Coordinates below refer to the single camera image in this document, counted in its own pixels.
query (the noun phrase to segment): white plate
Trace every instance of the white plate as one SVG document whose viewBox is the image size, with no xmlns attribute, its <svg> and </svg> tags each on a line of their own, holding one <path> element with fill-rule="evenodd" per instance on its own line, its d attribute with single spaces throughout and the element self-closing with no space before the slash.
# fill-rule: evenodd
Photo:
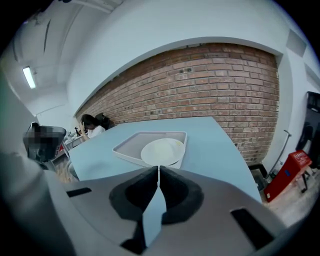
<svg viewBox="0 0 320 256">
<path fill-rule="evenodd" d="M 169 166 L 183 158 L 185 145 L 174 138 L 161 138 L 147 144 L 141 151 L 141 159 L 151 166 Z"/>
</svg>

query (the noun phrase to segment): floor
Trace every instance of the floor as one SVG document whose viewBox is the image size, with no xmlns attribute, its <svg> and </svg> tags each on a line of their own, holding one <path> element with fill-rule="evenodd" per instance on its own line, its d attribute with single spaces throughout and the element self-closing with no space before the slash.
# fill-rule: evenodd
<svg viewBox="0 0 320 256">
<path fill-rule="evenodd" d="M 291 183 L 278 197 L 270 203 L 260 191 L 263 204 L 273 211 L 289 227 L 308 215 L 320 192 L 320 170 L 309 168 L 308 189 L 302 193 L 296 182 Z"/>
<path fill-rule="evenodd" d="M 65 155 L 53 161 L 59 180 L 63 183 L 78 181 L 68 172 L 66 168 L 68 161 L 69 159 Z M 293 182 L 277 198 L 268 203 L 263 193 L 263 188 L 268 183 L 264 180 L 259 170 L 251 171 L 260 191 L 263 205 L 273 211 L 287 227 L 304 218 L 318 198 L 320 192 L 320 170 L 311 170 L 309 168 L 308 172 L 312 175 L 307 179 L 308 190 L 306 192 L 301 193 L 297 183 Z"/>
</svg>

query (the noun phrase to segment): white wall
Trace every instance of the white wall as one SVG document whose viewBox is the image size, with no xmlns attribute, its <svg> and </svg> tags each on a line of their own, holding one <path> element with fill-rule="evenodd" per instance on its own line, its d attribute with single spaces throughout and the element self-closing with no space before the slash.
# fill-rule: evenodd
<svg viewBox="0 0 320 256">
<path fill-rule="evenodd" d="M 300 136 L 304 115 L 299 110 L 305 102 L 302 95 L 309 90 L 301 67 L 306 63 L 320 77 L 319 63 L 309 45 L 299 59 L 286 48 L 290 29 L 306 40 L 271 0 L 126 1 L 83 44 L 66 88 L 71 113 L 120 72 L 160 52 L 210 42 L 259 48 L 279 60 L 279 121 L 263 161 L 269 171 L 284 143 L 283 130 Z M 284 158 L 295 150 L 296 140 L 292 136 Z"/>
<path fill-rule="evenodd" d="M 0 69 L 0 150 L 3 153 L 26 154 L 23 144 L 25 133 L 32 122 L 37 122 L 24 104 L 11 90 L 3 71 Z"/>
<path fill-rule="evenodd" d="M 70 113 L 68 104 L 50 108 L 37 114 L 36 117 L 43 126 L 63 127 L 72 133 L 75 132 L 75 127 L 79 127 L 77 120 Z"/>
<path fill-rule="evenodd" d="M 289 28 L 272 8 L 256 0 L 124 2 L 102 20 L 78 55 L 67 84 L 72 113 L 121 71 L 173 48 L 230 42 L 283 52 L 280 42 Z"/>
<path fill-rule="evenodd" d="M 41 125 L 63 127 L 71 132 L 75 131 L 75 126 L 78 126 L 71 113 L 64 86 L 30 90 L 29 94 L 21 96 L 21 100 Z"/>
</svg>

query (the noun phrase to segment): red box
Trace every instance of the red box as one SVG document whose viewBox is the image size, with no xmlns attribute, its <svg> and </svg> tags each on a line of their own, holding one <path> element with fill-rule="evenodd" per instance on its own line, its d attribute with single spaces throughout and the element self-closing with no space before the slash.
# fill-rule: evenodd
<svg viewBox="0 0 320 256">
<path fill-rule="evenodd" d="M 266 200 L 271 202 L 275 199 L 291 182 L 302 175 L 312 161 L 303 150 L 290 153 L 279 173 L 264 189 Z"/>
</svg>

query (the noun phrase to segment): gray machine surface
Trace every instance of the gray machine surface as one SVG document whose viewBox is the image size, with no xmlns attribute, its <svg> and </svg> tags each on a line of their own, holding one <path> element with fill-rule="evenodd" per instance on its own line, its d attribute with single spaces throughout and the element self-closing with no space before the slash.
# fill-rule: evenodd
<svg viewBox="0 0 320 256">
<path fill-rule="evenodd" d="M 97 180 L 64 184 L 66 191 L 90 188 L 92 192 L 70 198 L 81 215 L 100 234 L 120 244 L 132 237 L 136 223 L 121 219 L 110 205 L 108 196 L 119 182 L 131 179 L 148 168 Z M 231 215 L 232 210 L 247 209 L 273 236 L 285 230 L 283 223 L 267 208 L 226 182 L 189 171 L 173 169 L 197 183 L 204 200 L 200 209 L 187 221 L 162 225 L 153 244 L 143 255 L 248 255 L 256 251 L 254 245 Z"/>
</svg>

